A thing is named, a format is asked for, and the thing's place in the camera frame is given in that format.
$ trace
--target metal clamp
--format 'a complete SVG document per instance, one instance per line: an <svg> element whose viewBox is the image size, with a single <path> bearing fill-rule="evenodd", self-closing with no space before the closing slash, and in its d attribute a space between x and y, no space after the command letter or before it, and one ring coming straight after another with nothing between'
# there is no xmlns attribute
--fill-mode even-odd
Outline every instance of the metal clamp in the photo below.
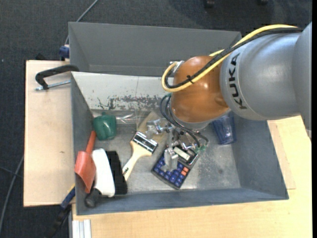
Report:
<svg viewBox="0 0 317 238"><path fill-rule="evenodd" d="M72 64L66 64L66 65L63 65L63 66L60 66L60 67L44 70L44 71L41 71L41 72L37 73L36 76L35 76L35 80L41 86L35 88L35 90L36 91L48 90L49 88L52 88L52 87L56 87L56 86L65 85L65 84L70 83L70 80L67 80L67 81L64 81L64 82L48 85L44 81L44 78L46 78L46 77L58 75L58 74L61 74L61 73L67 72L67 71L79 71L79 68L77 66L75 66L75 65L72 65Z"/></svg>

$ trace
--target blue calculator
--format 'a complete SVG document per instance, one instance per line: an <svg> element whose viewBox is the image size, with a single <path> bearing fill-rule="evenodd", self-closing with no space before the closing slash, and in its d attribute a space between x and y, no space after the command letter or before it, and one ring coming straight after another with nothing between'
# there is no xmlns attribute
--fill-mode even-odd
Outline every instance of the blue calculator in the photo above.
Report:
<svg viewBox="0 0 317 238"><path fill-rule="evenodd" d="M185 152L182 149L175 147L174 151L178 154L177 169L166 172L162 169L165 165L163 152L154 164L151 172L167 185L174 189L179 189L187 178L190 170L193 168L199 155L191 149Z"/></svg>

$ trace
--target wooden board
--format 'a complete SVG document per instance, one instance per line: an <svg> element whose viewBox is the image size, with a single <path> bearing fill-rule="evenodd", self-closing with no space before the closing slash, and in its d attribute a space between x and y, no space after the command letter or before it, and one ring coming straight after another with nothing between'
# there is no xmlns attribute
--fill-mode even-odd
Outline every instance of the wooden board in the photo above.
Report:
<svg viewBox="0 0 317 238"><path fill-rule="evenodd" d="M38 72L66 63L26 62L24 206L60 204L74 184L70 84L34 90ZM46 82L68 79L70 73L63 73Z"/></svg>

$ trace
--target paintbrush handle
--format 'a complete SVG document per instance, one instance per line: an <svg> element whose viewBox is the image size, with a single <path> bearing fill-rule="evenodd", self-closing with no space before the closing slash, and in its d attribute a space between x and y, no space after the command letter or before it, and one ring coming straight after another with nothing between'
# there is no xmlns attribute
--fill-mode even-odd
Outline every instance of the paintbrush handle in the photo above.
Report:
<svg viewBox="0 0 317 238"><path fill-rule="evenodd" d="M128 162L124 165L124 167L122 169L122 173L123 173L125 180L128 180L128 178L129 178L129 176L134 168L134 165L137 163L138 159L140 159L141 157L144 157L144 156L151 156L152 155L152 152L150 152L147 149L145 149L144 147L138 145L134 141L131 141L130 145L132 148L132 156L128 160Z"/></svg>

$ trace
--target green object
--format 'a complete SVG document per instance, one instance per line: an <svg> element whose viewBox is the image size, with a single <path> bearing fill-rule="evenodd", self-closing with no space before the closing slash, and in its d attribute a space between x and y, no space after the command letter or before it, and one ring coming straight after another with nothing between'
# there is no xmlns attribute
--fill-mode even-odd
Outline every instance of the green object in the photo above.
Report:
<svg viewBox="0 0 317 238"><path fill-rule="evenodd" d="M102 116L94 118L93 127L99 140L113 139L117 129L115 116L103 112Z"/></svg>

